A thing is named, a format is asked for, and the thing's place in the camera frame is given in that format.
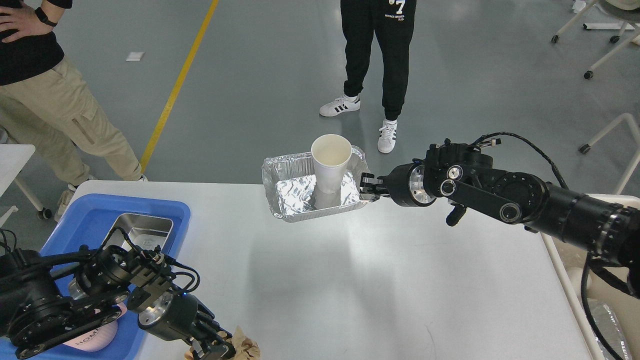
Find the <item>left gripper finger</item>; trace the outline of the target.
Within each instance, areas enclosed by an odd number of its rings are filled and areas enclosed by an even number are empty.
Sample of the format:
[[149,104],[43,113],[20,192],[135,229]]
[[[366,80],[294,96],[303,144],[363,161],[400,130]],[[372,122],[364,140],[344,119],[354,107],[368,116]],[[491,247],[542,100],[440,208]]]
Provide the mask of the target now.
[[213,338],[194,338],[190,346],[190,360],[231,360],[237,353],[232,344],[233,335],[226,330]]

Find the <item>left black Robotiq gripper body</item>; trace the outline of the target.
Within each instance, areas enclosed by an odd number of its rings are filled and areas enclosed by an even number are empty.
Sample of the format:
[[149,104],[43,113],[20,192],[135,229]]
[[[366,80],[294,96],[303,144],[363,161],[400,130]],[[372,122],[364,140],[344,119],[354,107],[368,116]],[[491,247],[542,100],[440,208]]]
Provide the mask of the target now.
[[221,330],[213,312],[190,294],[165,292],[138,314],[140,329],[164,341],[181,340],[186,344],[216,339]]

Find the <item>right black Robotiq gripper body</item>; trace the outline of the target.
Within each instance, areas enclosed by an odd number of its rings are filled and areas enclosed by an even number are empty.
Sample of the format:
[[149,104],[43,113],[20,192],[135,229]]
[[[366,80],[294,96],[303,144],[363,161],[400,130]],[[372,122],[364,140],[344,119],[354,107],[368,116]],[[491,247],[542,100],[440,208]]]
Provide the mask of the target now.
[[429,207],[436,200],[425,189],[425,165],[420,162],[397,166],[380,180],[387,197],[401,207]]

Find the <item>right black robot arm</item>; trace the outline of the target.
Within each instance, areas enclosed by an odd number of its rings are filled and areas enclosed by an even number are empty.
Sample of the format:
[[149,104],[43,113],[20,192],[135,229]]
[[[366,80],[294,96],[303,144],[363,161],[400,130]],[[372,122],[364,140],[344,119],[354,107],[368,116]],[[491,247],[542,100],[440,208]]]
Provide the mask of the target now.
[[505,224],[523,224],[587,252],[582,280],[593,271],[611,287],[639,296],[639,210],[568,189],[551,162],[558,186],[524,172],[493,167],[482,148],[500,144],[498,133],[473,143],[432,144],[425,158],[397,166],[386,176],[362,173],[359,191],[390,198],[402,207],[429,207],[447,198],[453,227],[471,208]]

